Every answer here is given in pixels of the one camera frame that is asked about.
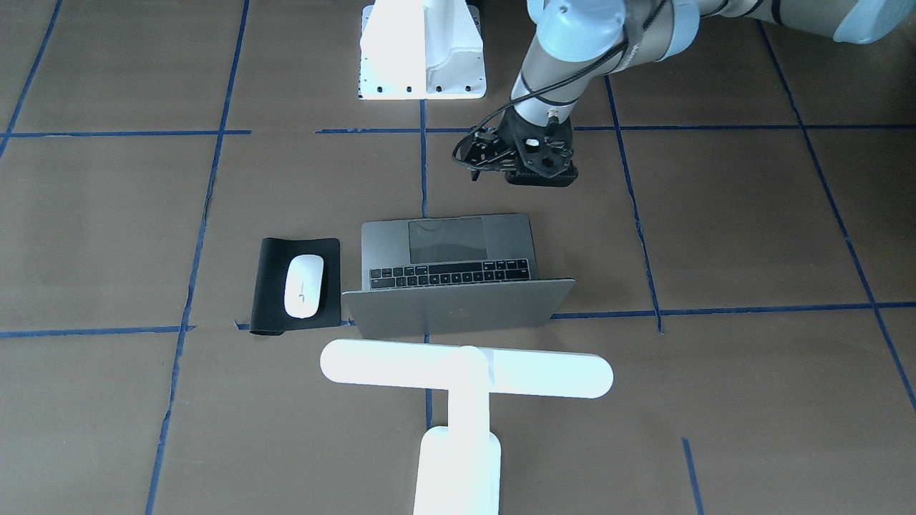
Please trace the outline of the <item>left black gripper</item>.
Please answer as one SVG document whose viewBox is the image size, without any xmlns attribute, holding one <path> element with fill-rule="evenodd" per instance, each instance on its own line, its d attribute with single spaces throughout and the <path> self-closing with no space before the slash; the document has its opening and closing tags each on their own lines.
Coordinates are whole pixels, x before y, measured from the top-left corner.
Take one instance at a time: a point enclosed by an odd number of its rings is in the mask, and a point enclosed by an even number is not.
<svg viewBox="0 0 916 515">
<path fill-rule="evenodd" d="M 510 150 L 505 180 L 511 185 L 565 188 L 578 177 L 573 164 L 573 126 L 556 117 L 547 126 L 536 126 L 508 109 L 497 136 Z"/>
</svg>

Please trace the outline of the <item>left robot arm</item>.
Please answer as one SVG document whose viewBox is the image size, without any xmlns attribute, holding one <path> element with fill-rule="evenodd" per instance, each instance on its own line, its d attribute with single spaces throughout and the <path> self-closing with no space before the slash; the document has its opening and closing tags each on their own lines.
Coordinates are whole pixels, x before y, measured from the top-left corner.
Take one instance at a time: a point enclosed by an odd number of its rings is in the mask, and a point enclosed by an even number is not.
<svg viewBox="0 0 916 515">
<path fill-rule="evenodd" d="M 593 78 L 664 61 L 696 39 L 702 19 L 755 19 L 870 44 L 912 1 L 530 1 L 536 26 L 497 128 L 498 169 L 511 185 L 562 188 L 577 178 L 570 114 Z"/>
</svg>

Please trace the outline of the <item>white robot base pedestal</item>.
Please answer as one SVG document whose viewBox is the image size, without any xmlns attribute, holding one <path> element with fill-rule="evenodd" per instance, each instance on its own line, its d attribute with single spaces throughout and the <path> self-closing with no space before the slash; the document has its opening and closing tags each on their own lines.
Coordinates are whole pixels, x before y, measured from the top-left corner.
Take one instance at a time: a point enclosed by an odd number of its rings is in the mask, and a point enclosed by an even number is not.
<svg viewBox="0 0 916 515">
<path fill-rule="evenodd" d="M 362 9 L 358 97 L 464 100 L 487 92 L 481 16 L 467 1 L 376 1 Z"/>
</svg>

